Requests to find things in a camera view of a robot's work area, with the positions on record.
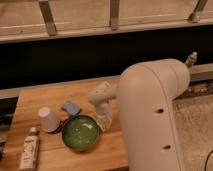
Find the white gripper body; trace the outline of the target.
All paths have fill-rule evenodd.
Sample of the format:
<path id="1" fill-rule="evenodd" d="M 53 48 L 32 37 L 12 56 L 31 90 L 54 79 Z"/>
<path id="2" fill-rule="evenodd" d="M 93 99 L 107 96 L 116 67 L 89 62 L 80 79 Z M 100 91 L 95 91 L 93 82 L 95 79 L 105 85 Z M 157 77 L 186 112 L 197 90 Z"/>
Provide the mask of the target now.
<path id="1" fill-rule="evenodd" d="M 95 119 L 103 132 L 110 129 L 112 124 L 112 111 L 110 103 L 102 103 L 95 107 Z"/>

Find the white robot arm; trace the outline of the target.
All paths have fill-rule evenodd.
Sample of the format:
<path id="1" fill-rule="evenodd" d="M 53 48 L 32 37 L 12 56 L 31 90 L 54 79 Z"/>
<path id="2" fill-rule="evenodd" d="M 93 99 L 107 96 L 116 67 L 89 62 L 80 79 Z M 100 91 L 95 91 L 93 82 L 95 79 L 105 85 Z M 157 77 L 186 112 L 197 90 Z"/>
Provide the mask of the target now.
<path id="1" fill-rule="evenodd" d="M 163 59 L 134 64 L 118 83 L 93 89 L 88 101 L 106 131 L 111 126 L 110 101 L 117 101 L 129 171 L 185 171 L 172 102 L 189 87 L 192 53 L 185 62 Z"/>

